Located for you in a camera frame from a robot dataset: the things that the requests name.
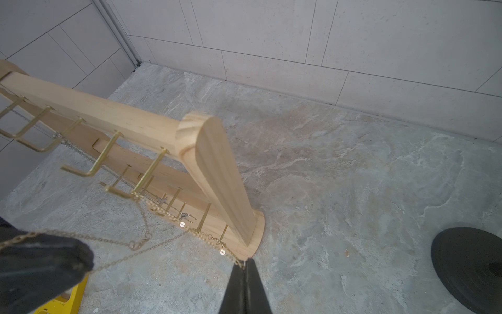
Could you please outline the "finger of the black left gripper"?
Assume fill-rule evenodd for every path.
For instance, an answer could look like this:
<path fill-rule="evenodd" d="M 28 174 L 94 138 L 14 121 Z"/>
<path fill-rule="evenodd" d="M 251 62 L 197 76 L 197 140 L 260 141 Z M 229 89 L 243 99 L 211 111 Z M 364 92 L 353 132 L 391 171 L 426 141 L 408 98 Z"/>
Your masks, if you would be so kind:
<path fill-rule="evenodd" d="M 94 268 L 84 242 L 39 234 L 1 250 L 1 313 L 29 313 L 79 284 Z"/>

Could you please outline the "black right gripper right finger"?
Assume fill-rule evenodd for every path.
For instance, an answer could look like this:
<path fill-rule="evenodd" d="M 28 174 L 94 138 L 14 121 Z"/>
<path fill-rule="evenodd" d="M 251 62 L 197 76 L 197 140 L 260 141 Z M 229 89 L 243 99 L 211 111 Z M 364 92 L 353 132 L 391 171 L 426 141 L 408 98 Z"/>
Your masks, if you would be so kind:
<path fill-rule="evenodd" d="M 271 307 L 253 259 L 245 262 L 244 312 L 247 314 L 272 314 Z"/>

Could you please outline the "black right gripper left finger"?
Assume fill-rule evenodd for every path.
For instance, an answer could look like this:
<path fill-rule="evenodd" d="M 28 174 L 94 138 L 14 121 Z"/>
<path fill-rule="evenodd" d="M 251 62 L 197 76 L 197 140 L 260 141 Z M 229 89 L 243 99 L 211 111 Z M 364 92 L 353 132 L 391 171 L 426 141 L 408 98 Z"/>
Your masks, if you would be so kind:
<path fill-rule="evenodd" d="M 219 314 L 246 313 L 245 271 L 234 265 L 220 306 Z"/>

